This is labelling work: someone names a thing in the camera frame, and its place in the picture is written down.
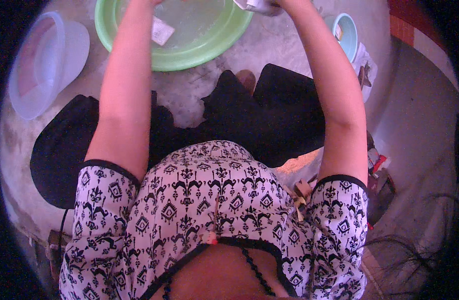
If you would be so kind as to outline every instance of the black cable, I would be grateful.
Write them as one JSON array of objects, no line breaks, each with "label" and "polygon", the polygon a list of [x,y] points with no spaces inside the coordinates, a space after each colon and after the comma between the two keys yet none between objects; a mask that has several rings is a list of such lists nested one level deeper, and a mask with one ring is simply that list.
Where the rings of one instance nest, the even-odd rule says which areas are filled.
[{"label": "black cable", "polygon": [[63,239],[63,226],[65,225],[66,214],[69,209],[64,211],[63,219],[61,220],[61,227],[59,228],[59,237],[58,237],[58,266],[60,267],[63,264],[63,259],[61,258],[61,240]]}]

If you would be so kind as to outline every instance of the paper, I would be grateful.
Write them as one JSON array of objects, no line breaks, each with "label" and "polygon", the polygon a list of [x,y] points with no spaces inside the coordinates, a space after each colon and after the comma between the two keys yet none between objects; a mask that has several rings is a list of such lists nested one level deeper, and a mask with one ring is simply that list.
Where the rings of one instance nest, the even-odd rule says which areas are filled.
[{"label": "paper", "polygon": [[272,0],[233,0],[242,10],[260,13],[267,16],[277,16],[283,13],[281,7],[273,6]]},{"label": "paper", "polygon": [[153,16],[153,32],[151,39],[158,45],[162,46],[170,39],[174,33],[174,28]]}]

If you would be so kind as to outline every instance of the right arm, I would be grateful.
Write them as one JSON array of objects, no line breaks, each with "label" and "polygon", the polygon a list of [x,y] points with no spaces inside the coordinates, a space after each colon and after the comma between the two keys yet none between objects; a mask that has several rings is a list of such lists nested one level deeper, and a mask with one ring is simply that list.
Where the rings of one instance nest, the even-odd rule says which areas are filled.
[{"label": "right arm", "polygon": [[307,207],[314,241],[310,292],[318,299],[360,299],[366,286],[360,246],[367,232],[368,176],[363,95],[351,63],[310,0],[279,3],[303,42],[326,123],[319,182]]},{"label": "right arm", "polygon": [[310,0],[279,3],[303,42],[326,121],[318,179],[343,174],[366,184],[366,115],[356,73]]}]

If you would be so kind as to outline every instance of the water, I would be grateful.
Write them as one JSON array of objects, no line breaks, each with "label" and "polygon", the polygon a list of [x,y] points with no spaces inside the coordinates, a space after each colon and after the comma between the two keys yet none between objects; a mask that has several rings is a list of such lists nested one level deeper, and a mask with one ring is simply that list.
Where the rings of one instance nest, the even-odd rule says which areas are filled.
[{"label": "water", "polygon": [[[123,16],[130,0],[120,0]],[[175,28],[164,46],[154,48],[176,49],[205,35],[221,15],[225,0],[166,0],[154,8],[154,15]]]}]

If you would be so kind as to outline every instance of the patterned blouse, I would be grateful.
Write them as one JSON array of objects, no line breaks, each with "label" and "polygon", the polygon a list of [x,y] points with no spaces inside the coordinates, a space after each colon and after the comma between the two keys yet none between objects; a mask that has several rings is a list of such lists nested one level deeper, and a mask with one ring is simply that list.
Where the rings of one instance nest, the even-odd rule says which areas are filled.
[{"label": "patterned blouse", "polygon": [[273,255],[292,297],[359,299],[365,290],[368,197],[354,177],[320,180],[301,222],[273,172],[231,141],[175,151],[141,185],[101,160],[86,161],[78,180],[63,299],[148,299],[210,247],[202,236],[214,228],[218,243]]}]

